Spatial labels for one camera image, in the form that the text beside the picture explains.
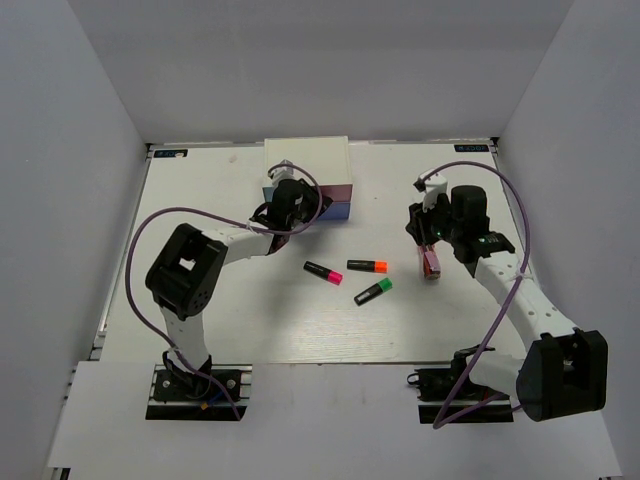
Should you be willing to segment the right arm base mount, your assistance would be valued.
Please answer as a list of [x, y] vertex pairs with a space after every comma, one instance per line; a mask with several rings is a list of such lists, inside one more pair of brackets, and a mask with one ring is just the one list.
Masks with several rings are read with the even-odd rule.
[[[456, 382], [452, 369], [446, 364], [420, 366], [407, 376], [406, 381], [417, 391], [419, 422], [423, 425], [432, 425]], [[496, 395], [494, 390], [466, 380], [444, 417], [470, 408], [493, 395]], [[482, 408], [455, 419], [454, 423], [498, 424], [513, 421], [511, 402], [508, 397], [502, 395]]]

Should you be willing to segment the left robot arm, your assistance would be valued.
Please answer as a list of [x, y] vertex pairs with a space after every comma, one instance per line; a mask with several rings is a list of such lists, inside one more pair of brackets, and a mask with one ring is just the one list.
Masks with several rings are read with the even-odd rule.
[[145, 279], [165, 319], [171, 347], [163, 364], [188, 398], [211, 387], [211, 356], [204, 340], [202, 312], [211, 301], [223, 267], [280, 250], [294, 229], [311, 223], [333, 200], [303, 179], [278, 183], [243, 227], [204, 233], [188, 223], [176, 227]]

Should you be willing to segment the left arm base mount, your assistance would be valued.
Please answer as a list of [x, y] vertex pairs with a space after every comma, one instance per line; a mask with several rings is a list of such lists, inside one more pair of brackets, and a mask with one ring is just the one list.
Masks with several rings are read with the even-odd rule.
[[236, 406], [234, 413], [215, 383], [200, 380], [196, 389], [181, 382], [168, 369], [156, 365], [152, 376], [145, 419], [151, 421], [235, 422], [249, 405], [252, 365], [215, 365], [211, 374], [226, 388]]

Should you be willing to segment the pink lid clear stationery case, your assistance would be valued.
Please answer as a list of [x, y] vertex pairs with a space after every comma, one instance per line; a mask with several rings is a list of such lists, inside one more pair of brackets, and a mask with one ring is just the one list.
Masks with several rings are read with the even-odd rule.
[[432, 245], [419, 247], [422, 273], [425, 280], [438, 280], [441, 276], [441, 265], [435, 248]]

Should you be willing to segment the light blue small drawer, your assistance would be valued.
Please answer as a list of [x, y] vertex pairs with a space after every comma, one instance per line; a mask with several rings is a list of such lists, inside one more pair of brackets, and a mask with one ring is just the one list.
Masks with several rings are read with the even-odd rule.
[[273, 199], [275, 188], [273, 186], [265, 186], [262, 188], [264, 200], [266, 202], [271, 202]]

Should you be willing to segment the pink drawer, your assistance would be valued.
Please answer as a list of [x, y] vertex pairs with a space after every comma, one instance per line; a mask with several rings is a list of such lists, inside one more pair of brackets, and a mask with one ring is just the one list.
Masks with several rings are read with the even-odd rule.
[[352, 199], [353, 185], [321, 185], [321, 192], [324, 196], [332, 199], [333, 202], [350, 203]]

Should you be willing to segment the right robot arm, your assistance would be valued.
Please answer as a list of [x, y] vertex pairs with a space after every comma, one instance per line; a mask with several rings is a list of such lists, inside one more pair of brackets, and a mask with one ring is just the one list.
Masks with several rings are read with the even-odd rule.
[[500, 305], [525, 348], [522, 359], [500, 354], [482, 341], [454, 354], [449, 373], [433, 386], [447, 395], [436, 416], [442, 424], [456, 396], [488, 389], [516, 399], [540, 422], [602, 409], [606, 403], [608, 344], [596, 330], [580, 329], [520, 268], [506, 236], [490, 228], [485, 191], [418, 183], [421, 202], [409, 208], [407, 232], [420, 247], [448, 243], [455, 258]]

